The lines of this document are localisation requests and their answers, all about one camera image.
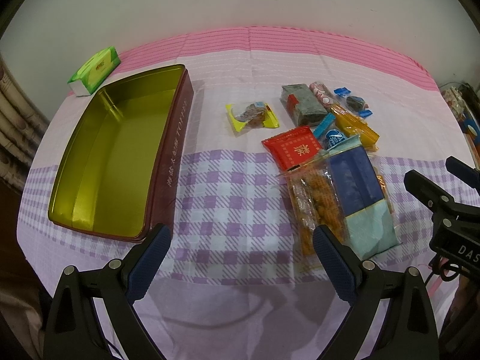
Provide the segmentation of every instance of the purple plaid pattern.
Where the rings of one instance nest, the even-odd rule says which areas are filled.
[[[403,187],[416,169],[458,202],[480,198],[450,175],[444,161],[376,157],[394,205],[401,244],[374,259],[386,268],[428,249],[429,211]],[[67,230],[47,218],[57,166],[32,169],[23,192],[19,221],[52,242],[103,261],[122,258],[128,242]],[[287,186],[266,153],[214,150],[183,156],[178,183],[174,240],[157,275],[218,285],[281,284],[325,279],[321,271],[301,272],[296,225]]]

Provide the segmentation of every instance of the metal screw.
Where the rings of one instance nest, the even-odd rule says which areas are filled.
[[[366,259],[364,262],[362,262],[362,266],[363,268],[371,271],[372,269],[375,268],[375,263],[373,261],[370,261],[369,259]]]
[[[411,266],[409,268],[409,274],[411,274],[412,276],[418,276],[420,275],[420,272],[417,268],[415,268],[414,266]]]
[[[117,269],[120,267],[120,265],[122,264],[122,261],[119,260],[119,259],[113,259],[112,261],[109,262],[109,267],[111,269]]]
[[[63,273],[66,275],[71,275],[72,273],[74,273],[74,270],[75,270],[75,267],[72,265],[69,265],[65,267],[65,269],[63,270]]]

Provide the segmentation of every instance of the snack package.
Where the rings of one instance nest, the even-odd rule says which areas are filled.
[[[322,149],[308,126],[294,128],[262,143],[281,171],[308,161]]]
[[[245,127],[277,128],[278,119],[265,102],[227,104],[226,112],[236,132]]]
[[[368,104],[365,100],[359,96],[352,96],[351,91],[347,88],[337,88],[334,90],[334,93],[339,97],[345,99],[344,104],[347,108],[354,112],[356,115],[366,118],[372,115],[372,111],[368,109]]]
[[[327,115],[306,84],[284,85],[282,89],[280,101],[295,126],[316,126]]]
[[[373,170],[375,171],[375,174],[377,175],[377,180],[378,183],[380,184],[380,187],[382,188],[383,196],[385,196],[385,200],[387,201],[388,204],[388,210],[390,211],[390,214],[392,214],[392,218],[394,220],[394,225],[397,226],[396,222],[396,217],[395,217],[395,209],[392,204],[392,200],[390,199],[390,193],[388,191],[388,186],[387,183],[385,182],[385,177],[383,173],[380,171],[380,158],[376,156],[375,154],[368,153],[368,158],[370,159],[371,166],[373,167]]]
[[[347,137],[337,129],[334,114],[328,114],[313,131],[313,135],[325,149],[330,149],[347,139]]]
[[[335,103],[335,95],[327,88],[327,86],[320,81],[312,82],[309,86],[313,95],[326,108],[330,108]]]
[[[359,136],[284,175],[307,269],[319,264],[311,239],[321,224],[361,260],[398,244],[388,203]]]
[[[368,127],[368,124],[361,117],[351,114],[339,104],[333,104],[330,112],[335,115],[335,124],[339,130],[347,137],[358,134],[365,150],[369,152],[378,150],[375,144],[380,136]]]

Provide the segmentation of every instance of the white wall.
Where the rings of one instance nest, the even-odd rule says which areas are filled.
[[[26,0],[0,40],[14,77],[51,118],[93,53],[219,27],[294,26],[380,44],[437,83],[480,77],[480,35],[457,0]]]

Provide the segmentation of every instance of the blue gripper pad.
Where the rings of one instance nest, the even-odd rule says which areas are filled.
[[[162,264],[169,251],[170,242],[170,229],[167,226],[162,226],[130,271],[127,292],[125,293],[130,304],[133,304],[135,300],[142,299],[147,293],[150,283],[152,283],[160,264]]]
[[[335,291],[340,299],[345,300],[351,306],[357,299],[356,288],[359,285],[358,271],[354,267],[349,267],[349,262],[344,257],[349,257],[352,263],[356,263],[355,259],[360,263],[360,260],[355,256],[353,251],[348,246],[343,246],[338,242],[330,229],[325,225],[318,226],[313,232],[313,248],[317,254],[320,262],[325,268],[328,278],[332,282]],[[353,256],[344,256],[343,253],[348,250]]]

